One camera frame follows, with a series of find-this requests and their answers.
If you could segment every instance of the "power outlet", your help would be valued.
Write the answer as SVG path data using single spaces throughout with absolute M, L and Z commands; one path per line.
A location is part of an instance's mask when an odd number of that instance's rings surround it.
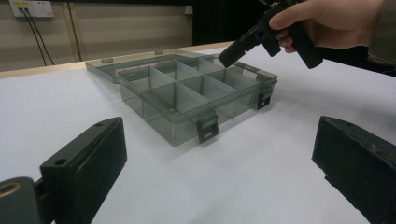
M 35 17 L 35 11 L 33 10 L 31 1 L 24 0 L 9 0 L 11 4 L 12 12 L 15 17 L 25 17 L 21 9 L 25 12 L 26 16 L 29 16 L 26 10 L 29 11 L 31 17 Z
M 32 1 L 31 4 L 36 17 L 53 17 L 50 1 Z

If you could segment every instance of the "black cable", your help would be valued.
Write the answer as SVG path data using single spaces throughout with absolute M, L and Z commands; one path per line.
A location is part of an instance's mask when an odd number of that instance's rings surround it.
M 37 35 L 35 34 L 35 30 L 33 29 L 33 26 L 30 23 L 29 19 L 27 18 L 27 15 L 23 11 L 23 9 L 20 8 L 20 11 L 23 13 L 23 15 L 25 16 L 27 22 L 29 23 L 30 29 L 32 29 L 33 35 L 35 36 L 35 41 L 37 42 L 38 48 L 40 49 L 40 53 L 41 53 L 41 57 L 43 58 L 44 65 L 47 66 L 46 59 L 44 58 L 43 50 L 41 50 L 40 43 L 38 43 L 38 39 L 37 39 Z
M 47 55 L 49 56 L 49 60 L 52 62 L 52 65 L 55 65 L 55 63 L 53 62 L 53 60 L 52 60 L 51 57 L 50 57 L 49 52 L 47 51 L 46 44 L 44 43 L 44 40 L 43 40 L 43 37 L 42 37 L 41 34 L 40 34 L 40 31 L 38 31 L 37 26 L 35 26 L 35 21 L 33 20 L 32 15 L 30 15 L 30 12 L 29 12 L 29 10 L 28 10 L 27 8 L 25 8 L 25 10 L 27 11 L 27 14 L 29 15 L 29 18 L 30 18 L 30 20 L 32 21 L 33 26 L 34 26 L 35 29 L 37 30 L 38 36 L 40 36 L 41 43 L 43 43 L 44 50 L 47 52 Z

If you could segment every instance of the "white table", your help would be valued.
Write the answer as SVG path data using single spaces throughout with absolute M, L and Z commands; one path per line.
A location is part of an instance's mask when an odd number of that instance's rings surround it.
M 396 78 L 328 61 L 308 70 L 262 47 L 240 61 L 278 75 L 271 104 L 180 147 L 85 69 L 0 79 L 0 180 L 37 180 L 48 157 L 121 116 L 129 159 L 93 223 L 368 223 L 311 161 L 314 141 L 324 115 L 396 144 Z

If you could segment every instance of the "wall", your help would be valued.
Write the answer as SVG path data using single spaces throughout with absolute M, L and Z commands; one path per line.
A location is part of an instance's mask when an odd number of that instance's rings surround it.
M 185 7 L 51 3 L 54 18 L 34 20 L 55 64 L 192 43 L 192 17 Z M 0 72 L 38 66 L 44 63 L 28 22 L 1 1 Z

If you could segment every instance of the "transparent gray plastic box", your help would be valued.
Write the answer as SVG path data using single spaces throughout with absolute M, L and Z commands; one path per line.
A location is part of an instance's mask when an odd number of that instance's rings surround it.
M 173 146 L 204 142 L 219 125 L 270 103 L 277 76 L 236 62 L 224 68 L 218 55 L 165 50 L 86 63 L 120 83 L 122 100 Z

